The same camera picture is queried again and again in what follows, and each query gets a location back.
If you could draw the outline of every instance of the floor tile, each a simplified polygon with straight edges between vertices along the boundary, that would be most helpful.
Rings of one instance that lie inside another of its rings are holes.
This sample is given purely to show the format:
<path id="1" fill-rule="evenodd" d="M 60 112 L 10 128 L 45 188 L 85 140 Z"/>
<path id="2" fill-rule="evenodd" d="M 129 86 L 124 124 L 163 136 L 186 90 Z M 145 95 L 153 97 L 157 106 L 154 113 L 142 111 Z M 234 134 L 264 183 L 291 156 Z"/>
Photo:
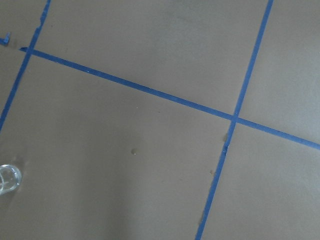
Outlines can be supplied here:
<path id="1" fill-rule="evenodd" d="M 22 80 L 3 238 L 194 239 L 228 120 L 35 56 Z"/>
<path id="2" fill-rule="evenodd" d="M 320 143 L 320 1 L 274 1 L 241 117 Z"/>
<path id="3" fill-rule="evenodd" d="M 55 0 L 36 49 L 232 114 L 266 4 Z"/>
<path id="4" fill-rule="evenodd" d="M 237 125 L 203 240 L 315 240 L 320 151 Z"/>

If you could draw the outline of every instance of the clear glass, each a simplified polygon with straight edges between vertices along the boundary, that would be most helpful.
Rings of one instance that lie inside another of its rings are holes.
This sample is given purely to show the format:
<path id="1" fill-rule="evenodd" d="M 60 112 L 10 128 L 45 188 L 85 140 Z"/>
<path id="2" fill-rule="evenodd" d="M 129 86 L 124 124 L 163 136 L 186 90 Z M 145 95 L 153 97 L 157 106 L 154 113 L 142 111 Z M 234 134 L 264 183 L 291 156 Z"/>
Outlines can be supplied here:
<path id="1" fill-rule="evenodd" d="M 13 165 L 0 166 L 0 195 L 15 190 L 21 183 L 20 170 Z"/>

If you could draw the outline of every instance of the blue painter's tape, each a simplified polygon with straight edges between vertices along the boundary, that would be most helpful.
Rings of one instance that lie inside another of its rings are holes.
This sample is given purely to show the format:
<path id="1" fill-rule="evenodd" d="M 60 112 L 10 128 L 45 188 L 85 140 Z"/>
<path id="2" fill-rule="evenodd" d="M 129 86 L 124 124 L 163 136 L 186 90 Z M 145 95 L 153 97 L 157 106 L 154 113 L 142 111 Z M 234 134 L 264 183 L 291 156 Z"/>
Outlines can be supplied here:
<path id="1" fill-rule="evenodd" d="M 28 48 L 22 47 L 22 48 L 20 48 L 20 50 L 25 52 L 25 51 L 28 51 Z M 208 114 L 212 114 L 212 115 L 215 115 L 215 116 L 227 119 L 227 120 L 231 120 L 233 118 L 233 116 L 228 114 L 228 113 L 225 113 L 225 112 L 222 112 L 222 111 L 219 111 L 219 110 L 216 110 L 216 109 L 204 106 L 204 105 L 200 105 L 198 103 L 195 103 L 195 102 L 192 102 L 192 101 L 188 101 L 188 100 L 185 100 L 183 98 L 180 98 L 180 97 L 177 97 L 177 96 L 174 96 L 174 95 L 170 95 L 168 93 L 165 93 L 165 92 L 162 92 L 162 91 L 158 91 L 158 90 L 149 88 L 147 86 L 143 86 L 143 85 L 137 84 L 135 82 L 128 81 L 128 80 L 125 80 L 123 78 L 120 78 L 120 77 L 117 77 L 117 76 L 113 76 L 113 75 L 110 75 L 108 73 L 105 73 L 105 72 L 102 72 L 102 71 L 98 71 L 98 70 L 95 70 L 95 69 L 87 67 L 87 66 L 80 65 L 80 64 L 72 62 L 72 61 L 68 61 L 68 60 L 62 59 L 60 57 L 49 55 L 47 53 L 44 53 L 44 52 L 41 52 L 41 51 L 38 51 L 38 50 L 34 50 L 32 52 L 32 54 L 35 55 L 35 56 L 38 56 L 40 58 L 44 58 L 46 60 L 49 60 L 49 61 L 61 64 L 61 65 L 64 65 L 64 66 L 67 66 L 67 67 L 70 67 L 70 68 L 73 68 L 73 69 L 76 69 L 76 70 L 80 70 L 82 72 L 85 72 L 85 73 L 88 73 L 88 74 L 91 74 L 91 75 L 94 75 L 94 76 L 97 76 L 97 77 L 100 77 L 100 78 L 103 78 L 103 79 L 107 79 L 109 81 L 112 81 L 112 82 L 115 82 L 115 83 L 118 83 L 118 84 L 121 84 L 121 85 L 125 85 L 127 87 L 130 87 L 130 88 L 133 88 L 133 89 L 137 89 L 137 90 L 140 90 L 142 92 L 145 92 L 145 93 L 148 93 L 148 94 L 151 94 L 151 95 L 155 95 L 157 97 L 160 97 L 160 98 L 163 98 L 163 99 L 167 99 L 167 100 L 170 100 L 172 102 L 175 102 L 175 103 L 178 103 L 178 104 L 181 104 L 181 105 L 184 105 L 184 106 L 188 106 L 188 107 L 193 108 L 193 109 L 200 110 L 200 111 L 208 113 Z"/>
<path id="2" fill-rule="evenodd" d="M 259 29 L 256 41 L 255 41 L 255 44 L 254 44 L 254 48 L 253 48 L 253 51 L 252 51 L 250 62 L 249 62 L 248 68 L 247 68 L 246 73 L 245 73 L 245 77 L 244 77 L 243 85 L 242 85 L 242 88 L 241 88 L 241 91 L 240 91 L 240 95 L 239 95 L 238 101 L 237 101 L 236 106 L 235 106 L 235 110 L 234 110 L 234 115 L 235 116 L 239 116 L 239 113 L 240 113 L 240 110 L 241 110 L 241 107 L 242 107 L 242 104 L 243 104 L 243 101 L 244 101 L 244 98 L 245 98 L 245 95 L 246 95 L 246 92 L 247 92 L 249 81 L 250 81 L 252 72 L 254 70 L 254 66 L 255 66 L 255 63 L 256 63 L 257 56 L 258 56 L 258 52 L 259 52 L 259 48 L 260 48 L 260 45 L 261 45 L 261 41 L 262 41 L 262 38 L 264 36 L 264 32 L 265 32 L 265 29 L 266 29 L 266 26 L 267 26 L 268 18 L 269 18 L 270 12 L 271 12 L 272 4 L 273 4 L 273 0 L 269 0 L 267 5 L 266 5 L 265 11 L 264 11 L 264 15 L 263 15 L 263 18 L 262 18 L 262 21 L 261 21 L 261 25 L 260 25 L 260 29 Z"/>
<path id="3" fill-rule="evenodd" d="M 290 141 L 293 141 L 293 142 L 303 144 L 305 146 L 320 150 L 320 144 L 315 143 L 313 141 L 309 141 L 309 140 L 303 139 L 301 137 L 297 137 L 297 136 L 291 135 L 289 133 L 279 131 L 279 130 L 273 129 L 271 127 L 267 127 L 267 126 L 255 123 L 253 121 L 245 120 L 243 118 L 238 118 L 237 122 L 239 124 L 242 124 L 242 125 L 257 129 L 257 130 L 261 130 L 263 132 L 266 132 L 266 133 L 269 133 L 269 134 L 272 134 L 272 135 L 275 135 L 275 136 L 278 136 L 278 137 L 281 137 L 284 139 L 288 139 Z"/>
<path id="4" fill-rule="evenodd" d="M 263 15 L 263 18 L 262 18 L 262 21 L 261 21 L 261 25 L 260 25 L 260 28 L 259 28 L 258 35 L 256 37 L 256 41 L 255 41 L 255 44 L 254 44 L 254 48 L 253 48 L 253 51 L 252 51 L 250 62 L 249 62 L 249 65 L 248 65 L 248 68 L 247 68 L 247 71 L 246 71 L 246 74 L 245 74 L 245 77 L 244 77 L 244 80 L 243 80 L 243 84 L 242 84 L 242 87 L 241 87 L 241 91 L 240 91 L 240 94 L 239 94 L 239 97 L 238 97 L 238 100 L 237 100 L 237 103 L 236 103 L 236 106 L 235 106 L 235 109 L 234 109 L 233 118 L 232 118 L 230 126 L 229 126 L 228 137 L 227 137 L 227 140 L 224 143 L 223 149 L 221 151 L 220 159 L 219 159 L 218 165 L 216 167 L 216 171 L 215 171 L 214 178 L 212 180 L 211 188 L 209 190 L 209 195 L 207 197 L 207 200 L 206 200 L 206 203 L 205 203 L 205 206 L 204 206 L 203 217 L 202 217 L 202 220 L 201 220 L 201 222 L 200 222 L 200 224 L 198 226 L 197 233 L 195 235 L 195 240 L 201 240 L 203 232 L 204 232 L 204 229 L 205 229 L 205 225 L 206 225 L 206 222 L 207 222 L 207 219 L 208 219 L 210 208 L 211 208 L 212 202 L 213 202 L 214 197 L 215 197 L 215 193 L 216 193 L 216 190 L 217 190 L 218 182 L 219 182 L 219 179 L 220 179 L 220 176 L 221 176 L 221 172 L 222 172 L 222 169 L 223 169 L 223 166 L 224 166 L 224 163 L 225 163 L 225 160 L 226 160 L 226 156 L 227 156 L 227 153 L 228 153 L 228 148 L 229 148 L 232 136 L 234 134 L 236 123 L 237 123 L 238 118 L 239 118 L 239 113 L 240 113 L 240 110 L 241 110 L 241 107 L 242 107 L 242 104 L 243 104 L 243 101 L 244 101 L 244 98 L 245 98 L 245 95 L 246 95 L 246 92 L 247 92 L 247 88 L 248 88 L 248 85 L 249 85 L 249 81 L 250 81 L 250 78 L 251 78 L 251 75 L 252 75 L 252 72 L 253 72 L 253 69 L 254 69 L 254 66 L 255 66 L 255 62 L 256 62 L 256 59 L 257 59 L 258 52 L 259 52 L 261 41 L 262 41 L 262 38 L 264 36 L 264 32 L 265 32 L 265 29 L 266 29 L 266 25 L 267 25 L 267 22 L 268 22 L 268 18 L 269 18 L 269 15 L 270 15 L 272 4 L 273 4 L 273 0 L 269 0 L 267 5 L 266 5 L 265 11 L 264 11 L 264 15 Z"/>
<path id="5" fill-rule="evenodd" d="M 0 44 L 7 46 L 10 41 L 10 32 L 8 32 L 4 38 L 0 38 Z"/>
<path id="6" fill-rule="evenodd" d="M 47 2 L 45 4 L 45 7 L 43 9 L 43 12 L 41 14 L 41 17 L 40 17 L 40 26 L 38 26 L 34 31 L 34 34 L 32 36 L 30 45 L 26 50 L 26 54 L 24 56 L 23 62 L 21 64 L 19 72 L 18 72 L 18 74 L 16 76 L 16 79 L 15 79 L 15 81 L 13 83 L 13 86 L 11 88 L 9 97 L 7 98 L 6 103 L 4 105 L 3 111 L 2 111 L 1 116 L 0 116 L 0 132 L 1 132 L 2 128 L 3 128 L 4 123 L 5 123 L 6 117 L 8 115 L 9 110 L 10 110 L 10 106 L 11 106 L 11 104 L 12 104 L 14 98 L 15 98 L 15 95 L 16 95 L 16 92 L 18 90 L 18 86 L 19 86 L 19 83 L 21 81 L 21 78 L 22 78 L 22 76 L 23 76 L 23 74 L 24 74 L 24 72 L 26 70 L 26 67 L 27 67 L 27 65 L 29 63 L 30 57 L 32 55 L 32 52 L 33 52 L 33 50 L 35 48 L 35 45 L 37 43 L 39 34 L 40 34 L 40 32 L 42 30 L 42 27 L 43 27 L 43 25 L 45 23 L 50 3 L 51 3 L 51 0 L 47 0 Z"/>

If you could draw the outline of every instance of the floor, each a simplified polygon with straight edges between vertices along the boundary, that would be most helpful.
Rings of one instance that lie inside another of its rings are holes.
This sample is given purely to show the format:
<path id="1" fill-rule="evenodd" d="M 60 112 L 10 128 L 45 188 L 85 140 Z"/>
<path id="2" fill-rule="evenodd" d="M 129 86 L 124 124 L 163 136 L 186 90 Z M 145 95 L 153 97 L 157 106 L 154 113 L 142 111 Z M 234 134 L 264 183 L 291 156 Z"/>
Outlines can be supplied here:
<path id="1" fill-rule="evenodd" d="M 319 239 L 319 11 L 1 1 L 0 239 Z"/>

